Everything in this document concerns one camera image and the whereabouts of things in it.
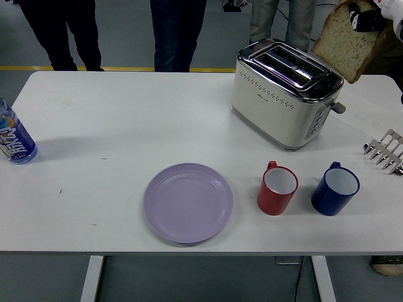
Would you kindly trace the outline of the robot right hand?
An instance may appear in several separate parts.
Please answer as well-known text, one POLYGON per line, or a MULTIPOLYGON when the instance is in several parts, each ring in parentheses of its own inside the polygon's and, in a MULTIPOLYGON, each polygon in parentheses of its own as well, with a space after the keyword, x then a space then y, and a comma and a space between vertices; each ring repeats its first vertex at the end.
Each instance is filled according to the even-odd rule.
POLYGON ((361 11, 355 3, 349 3, 349 20, 354 31, 380 31, 387 20, 392 21, 395 35, 402 40, 402 0, 376 0, 375 9, 361 11))

